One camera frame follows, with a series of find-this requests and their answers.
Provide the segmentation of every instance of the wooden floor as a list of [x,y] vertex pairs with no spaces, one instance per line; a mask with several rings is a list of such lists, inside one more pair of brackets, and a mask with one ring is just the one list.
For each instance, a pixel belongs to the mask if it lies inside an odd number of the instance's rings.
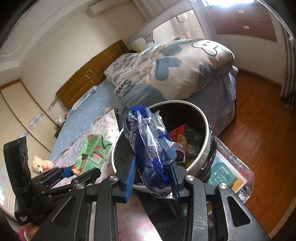
[[296,194],[296,110],[283,106],[280,87],[237,76],[237,119],[219,138],[254,173],[246,206],[267,233]]

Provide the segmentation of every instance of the black metal bracket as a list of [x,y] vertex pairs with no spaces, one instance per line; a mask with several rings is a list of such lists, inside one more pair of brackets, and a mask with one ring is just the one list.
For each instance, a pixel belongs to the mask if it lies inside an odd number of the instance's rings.
[[[53,187],[60,180],[73,175],[71,167],[53,168],[31,179],[25,138],[5,144],[4,157],[19,202],[15,217],[21,225],[41,224],[32,241],[87,241],[93,202],[94,240],[118,241],[116,203],[126,203],[131,195],[136,169],[133,155],[116,175],[99,184],[93,183],[101,171],[94,168],[57,188]],[[169,179],[175,200],[188,203],[183,241],[209,240],[207,202],[212,205],[216,240],[270,240],[227,184],[204,184],[175,161],[170,166]]]

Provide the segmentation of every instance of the comforter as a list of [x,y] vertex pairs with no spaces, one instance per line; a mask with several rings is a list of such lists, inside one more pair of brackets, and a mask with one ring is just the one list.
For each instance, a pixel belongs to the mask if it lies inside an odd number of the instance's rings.
[[225,46],[187,39],[124,54],[104,74],[121,103],[131,108],[188,98],[219,74],[232,71],[233,64],[234,55]]

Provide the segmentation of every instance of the teddy bear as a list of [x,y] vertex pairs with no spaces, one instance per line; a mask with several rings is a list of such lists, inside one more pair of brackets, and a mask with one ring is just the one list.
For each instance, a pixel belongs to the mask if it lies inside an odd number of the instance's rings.
[[61,126],[64,122],[65,122],[65,119],[61,117],[61,115],[59,115],[59,118],[56,119],[56,122],[59,123],[59,125]]
[[54,163],[49,160],[42,160],[38,156],[33,157],[33,172],[37,174],[42,174],[44,172],[47,172],[53,167]]

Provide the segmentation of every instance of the cabinet drawer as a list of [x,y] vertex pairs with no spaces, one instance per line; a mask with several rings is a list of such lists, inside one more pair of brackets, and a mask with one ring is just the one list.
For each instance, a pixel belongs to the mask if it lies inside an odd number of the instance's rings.
[[216,34],[224,34],[220,21],[212,21]]
[[220,23],[224,34],[252,36],[276,42],[274,27],[271,23],[246,20],[224,20]]
[[213,6],[209,8],[209,15],[219,20],[251,20],[271,23],[268,10],[262,4],[246,3],[233,4],[229,7]]

